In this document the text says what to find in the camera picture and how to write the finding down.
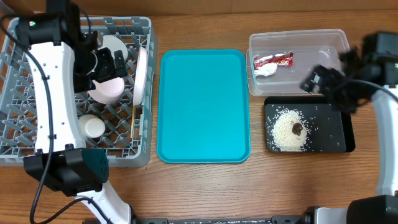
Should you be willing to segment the pink small bowl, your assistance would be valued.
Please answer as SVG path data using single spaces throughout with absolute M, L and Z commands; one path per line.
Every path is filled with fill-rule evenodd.
M 94 80 L 93 83 L 95 84 L 95 89 L 89 90 L 88 94 L 98 103 L 106 105 L 117 102 L 125 88 L 124 80 L 119 77 L 103 83 Z

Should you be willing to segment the grey bowl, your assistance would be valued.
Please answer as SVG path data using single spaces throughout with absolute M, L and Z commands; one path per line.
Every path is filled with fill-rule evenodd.
M 123 41 L 113 35 L 104 35 L 103 44 L 99 49 L 108 48 L 113 58 L 115 58 L 115 52 L 120 50 L 123 54 L 123 59 L 128 59 L 128 49 Z

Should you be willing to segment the large white plate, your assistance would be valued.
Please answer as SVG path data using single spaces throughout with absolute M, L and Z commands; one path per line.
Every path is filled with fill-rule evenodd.
M 140 47 L 139 55 L 137 59 L 136 67 L 136 77 L 134 81 L 133 90 L 133 106 L 138 106 L 142 103 L 146 87 L 146 75 L 147 75 L 147 61 L 148 61 L 148 51 Z

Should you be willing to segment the red snack wrapper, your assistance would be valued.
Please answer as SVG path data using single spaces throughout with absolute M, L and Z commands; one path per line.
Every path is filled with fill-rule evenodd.
M 292 66 L 293 56 L 294 53 L 292 51 L 289 51 L 281 54 L 268 55 L 261 58 L 255 57 L 254 68 L 259 69 L 260 67 L 268 63 L 275 63 L 277 66 Z

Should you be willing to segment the wooden chopstick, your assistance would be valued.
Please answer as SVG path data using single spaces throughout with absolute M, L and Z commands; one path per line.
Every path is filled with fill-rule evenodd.
M 130 138 L 134 139 L 134 123 L 135 123 L 135 115 L 136 115 L 136 106 L 132 106 L 132 115 L 131 115 L 131 130 L 130 130 Z

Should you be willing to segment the white tissue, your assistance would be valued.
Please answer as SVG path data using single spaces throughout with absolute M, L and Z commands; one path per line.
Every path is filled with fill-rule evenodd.
M 254 74 L 255 76 L 264 76 L 268 77 L 277 71 L 278 65 L 276 63 L 266 63 L 264 65 L 261 65 L 257 69 L 255 69 Z

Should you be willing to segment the brown food scrap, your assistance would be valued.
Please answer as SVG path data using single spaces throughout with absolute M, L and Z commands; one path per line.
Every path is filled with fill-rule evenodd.
M 302 134 L 304 127 L 301 123 L 294 123 L 292 126 L 292 133 L 294 135 L 300 136 Z

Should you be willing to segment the white rice pile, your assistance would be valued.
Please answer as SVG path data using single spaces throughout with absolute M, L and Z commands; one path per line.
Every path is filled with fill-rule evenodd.
M 275 114 L 267 116 L 266 131 L 269 135 L 267 143 L 273 152 L 305 152 L 311 143 L 311 125 L 298 109 L 288 109 L 285 106 L 272 105 Z M 294 123 L 304 127 L 300 136 L 292 133 Z

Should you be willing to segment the white cup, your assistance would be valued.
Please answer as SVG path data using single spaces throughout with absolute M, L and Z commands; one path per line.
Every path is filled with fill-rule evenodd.
M 86 114 L 78 119 L 82 134 L 89 138 L 98 138 L 105 132 L 105 124 L 97 116 Z

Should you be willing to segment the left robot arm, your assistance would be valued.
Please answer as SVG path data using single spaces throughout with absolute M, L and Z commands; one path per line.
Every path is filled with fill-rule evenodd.
M 15 43 L 27 54 L 37 109 L 35 153 L 24 158 L 25 171 L 40 187 L 84 203 L 101 223 L 133 223 L 132 207 L 109 182 L 105 151 L 86 146 L 75 103 L 95 83 L 127 75 L 122 51 L 101 46 L 97 31 L 82 32 L 71 1 L 47 1 L 45 12 L 21 17 Z

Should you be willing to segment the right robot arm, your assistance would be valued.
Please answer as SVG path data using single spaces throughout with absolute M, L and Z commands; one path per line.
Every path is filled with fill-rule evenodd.
M 310 207 L 302 223 L 397 223 L 397 34 L 376 32 L 362 50 L 339 55 L 342 70 L 317 65 L 300 88 L 317 92 L 336 109 L 354 113 L 370 101 L 377 119 L 379 180 L 376 196 L 348 208 Z

